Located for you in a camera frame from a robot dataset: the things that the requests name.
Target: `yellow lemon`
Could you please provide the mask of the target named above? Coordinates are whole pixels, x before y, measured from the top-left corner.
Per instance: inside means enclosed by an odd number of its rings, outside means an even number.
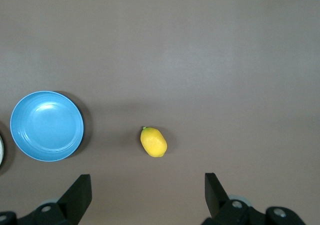
[[[151,157],[162,157],[167,151],[167,142],[158,129],[144,126],[140,140],[143,148]]]

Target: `plate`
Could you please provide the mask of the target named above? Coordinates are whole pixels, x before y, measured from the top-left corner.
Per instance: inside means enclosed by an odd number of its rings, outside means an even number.
[[[37,91],[14,107],[10,130],[16,145],[29,157],[54,162],[80,145],[84,122],[77,106],[54,91]]]
[[[1,136],[0,136],[0,165],[2,163],[2,160],[4,159],[4,154],[5,154],[4,151],[5,151],[4,142],[2,141]]]

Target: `screw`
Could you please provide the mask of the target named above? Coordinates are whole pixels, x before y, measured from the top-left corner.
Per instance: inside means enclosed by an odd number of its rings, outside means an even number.
[[[234,201],[234,202],[232,203],[232,206],[233,206],[234,208],[236,208],[236,209],[242,209],[242,204],[241,204],[241,202],[239,202],[239,201]]]
[[[286,213],[285,213],[285,211],[283,211],[283,210],[280,209],[280,208],[275,208],[275,209],[273,210],[273,212],[274,212],[274,214],[276,214],[276,215],[278,215],[279,217],[282,217],[282,218],[284,218],[285,216],[287,216]]]
[[[50,209],[51,209],[51,206],[44,206],[44,207],[41,209],[41,212],[45,213],[45,212],[48,212]]]
[[[7,219],[7,216],[6,215],[1,215],[0,216],[0,222],[4,221]]]

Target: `white plate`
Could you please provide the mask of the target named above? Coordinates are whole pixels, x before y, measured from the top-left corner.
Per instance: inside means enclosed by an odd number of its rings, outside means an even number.
[[[5,150],[4,142],[2,141],[0,136],[0,165],[1,165],[2,159],[4,159],[4,150]]]

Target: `gray table surface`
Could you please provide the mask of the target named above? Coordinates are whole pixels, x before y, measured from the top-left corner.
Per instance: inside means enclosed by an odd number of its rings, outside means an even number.
[[[59,162],[10,133],[42,90],[83,113]],[[0,95],[0,211],[24,216],[90,174],[81,225],[198,225],[214,172],[261,212],[319,224],[320,0],[0,0]],[[142,126],[163,133],[164,157],[142,149]]]

